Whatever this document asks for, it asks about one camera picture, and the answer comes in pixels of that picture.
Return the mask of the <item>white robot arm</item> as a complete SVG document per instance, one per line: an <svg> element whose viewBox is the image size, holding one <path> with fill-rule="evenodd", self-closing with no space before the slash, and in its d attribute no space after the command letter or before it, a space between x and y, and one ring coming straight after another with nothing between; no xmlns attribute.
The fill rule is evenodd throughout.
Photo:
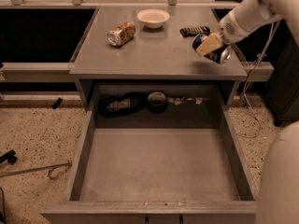
<svg viewBox="0 0 299 224"><path fill-rule="evenodd" d="M292 36L281 51L276 82L268 90L277 120L298 120L299 0L244 0L220 21L216 32L193 48L204 57L236 43L258 28L284 20ZM283 129L263 165L256 224L299 224L299 125Z"/></svg>

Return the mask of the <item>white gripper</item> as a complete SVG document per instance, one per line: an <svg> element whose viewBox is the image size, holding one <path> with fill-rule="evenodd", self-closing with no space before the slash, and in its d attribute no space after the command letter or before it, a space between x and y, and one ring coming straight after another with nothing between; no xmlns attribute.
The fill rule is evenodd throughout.
<svg viewBox="0 0 299 224"><path fill-rule="evenodd" d="M200 56L204 57L222 47L223 42L233 44L248 37L264 23L265 10L262 6L239 5L221 19L221 35L211 33L210 35L198 35L196 37L200 41L200 45L195 50Z"/></svg>

